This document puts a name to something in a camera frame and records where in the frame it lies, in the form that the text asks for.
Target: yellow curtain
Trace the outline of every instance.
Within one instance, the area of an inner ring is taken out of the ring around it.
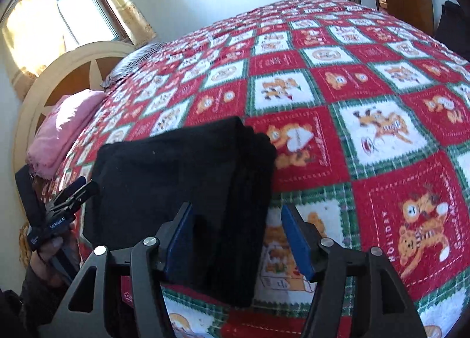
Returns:
[[[4,61],[20,99],[34,80],[65,53],[63,22],[56,0],[20,0],[2,28]]]
[[[125,32],[136,47],[148,43],[157,34],[131,0],[107,0]]]

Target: curtain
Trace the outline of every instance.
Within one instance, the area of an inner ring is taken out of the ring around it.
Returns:
[[[65,53],[56,0],[20,0],[2,28],[6,71],[20,99],[55,59]]]
[[[147,44],[157,34],[131,0],[107,0],[136,47]]]

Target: wooden headboard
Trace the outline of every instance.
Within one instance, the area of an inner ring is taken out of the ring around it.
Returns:
[[[25,164],[37,129],[59,99],[86,88],[103,90],[101,82],[134,50],[133,45],[119,41],[89,43],[60,56],[42,72],[20,108],[13,145],[14,172]]]

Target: silver screw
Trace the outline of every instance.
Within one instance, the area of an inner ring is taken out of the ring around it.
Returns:
[[[372,248],[370,248],[370,252],[374,256],[381,256],[382,255],[382,249],[380,249],[378,246],[373,246]]]
[[[146,237],[144,239],[144,245],[146,246],[155,245],[156,242],[157,242],[157,239],[155,237]]]
[[[93,252],[95,255],[101,256],[103,253],[106,253],[106,247],[104,245],[97,246]]]
[[[330,246],[333,246],[335,242],[330,239],[330,237],[325,237],[323,239],[320,240],[320,244],[323,245],[323,246],[326,246],[326,247],[330,247]]]

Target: red checkered blanket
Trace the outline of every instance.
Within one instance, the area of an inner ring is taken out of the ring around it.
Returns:
[[[345,0],[257,8],[145,60],[78,138],[49,195],[89,177],[104,143],[227,116],[265,132],[278,151],[255,297],[240,311],[165,288],[179,336],[299,335],[315,285],[298,272],[283,233],[286,202],[345,247],[381,247],[428,332],[447,334],[470,296],[466,60],[394,17]],[[81,249],[86,256],[83,239]],[[349,281],[343,335],[352,299]]]

